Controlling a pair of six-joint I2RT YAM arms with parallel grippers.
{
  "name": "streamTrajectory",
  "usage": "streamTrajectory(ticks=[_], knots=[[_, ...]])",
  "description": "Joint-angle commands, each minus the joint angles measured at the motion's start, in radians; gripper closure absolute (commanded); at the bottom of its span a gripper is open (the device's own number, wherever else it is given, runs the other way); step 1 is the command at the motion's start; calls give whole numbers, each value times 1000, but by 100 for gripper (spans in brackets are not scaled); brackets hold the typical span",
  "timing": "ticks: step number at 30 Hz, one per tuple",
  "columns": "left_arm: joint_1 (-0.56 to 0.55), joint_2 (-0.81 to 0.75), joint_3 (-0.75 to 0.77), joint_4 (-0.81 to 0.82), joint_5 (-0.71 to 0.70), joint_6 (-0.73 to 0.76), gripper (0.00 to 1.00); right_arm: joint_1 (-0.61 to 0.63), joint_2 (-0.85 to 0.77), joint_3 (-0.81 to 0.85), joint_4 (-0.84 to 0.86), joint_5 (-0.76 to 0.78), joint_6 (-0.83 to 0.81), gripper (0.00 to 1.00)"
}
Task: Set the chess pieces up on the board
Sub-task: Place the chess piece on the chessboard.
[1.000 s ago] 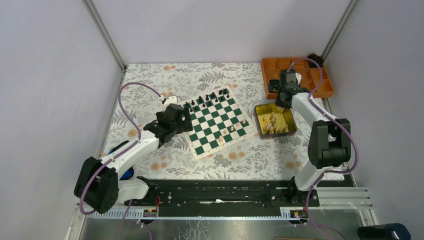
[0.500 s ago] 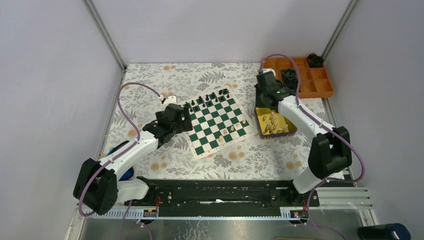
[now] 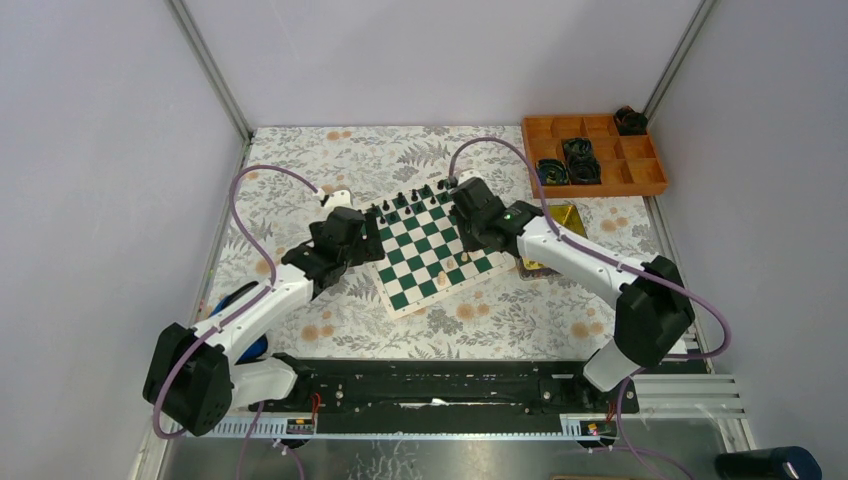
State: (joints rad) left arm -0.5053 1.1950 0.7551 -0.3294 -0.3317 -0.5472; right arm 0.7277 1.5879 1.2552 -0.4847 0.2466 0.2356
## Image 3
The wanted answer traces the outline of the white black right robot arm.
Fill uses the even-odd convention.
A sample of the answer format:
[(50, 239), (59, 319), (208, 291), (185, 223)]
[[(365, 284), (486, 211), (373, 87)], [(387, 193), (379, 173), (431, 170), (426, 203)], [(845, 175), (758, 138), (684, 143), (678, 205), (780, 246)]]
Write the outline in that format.
[(612, 340), (583, 364), (573, 386), (575, 402), (597, 412), (613, 398), (613, 388), (640, 368), (658, 365), (694, 320), (689, 298), (681, 294), (674, 262), (650, 262), (615, 254), (575, 235), (524, 201), (505, 205), (479, 177), (451, 179), (451, 217), (463, 248), (489, 248), (531, 260), (586, 288), (615, 313)]

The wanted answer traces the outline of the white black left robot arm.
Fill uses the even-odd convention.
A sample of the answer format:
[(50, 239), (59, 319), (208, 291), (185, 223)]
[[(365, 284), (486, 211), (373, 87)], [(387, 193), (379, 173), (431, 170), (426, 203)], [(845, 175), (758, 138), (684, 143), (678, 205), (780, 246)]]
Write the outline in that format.
[(202, 436), (234, 408), (268, 400), (288, 411), (304, 407), (311, 387), (293, 366), (275, 357), (241, 358), (275, 321), (336, 285), (349, 268), (384, 259), (379, 218), (377, 207), (334, 208), (310, 224), (310, 240), (289, 250), (270, 279), (194, 327), (164, 329), (142, 391), (157, 434), (173, 436), (161, 427), (163, 415)]

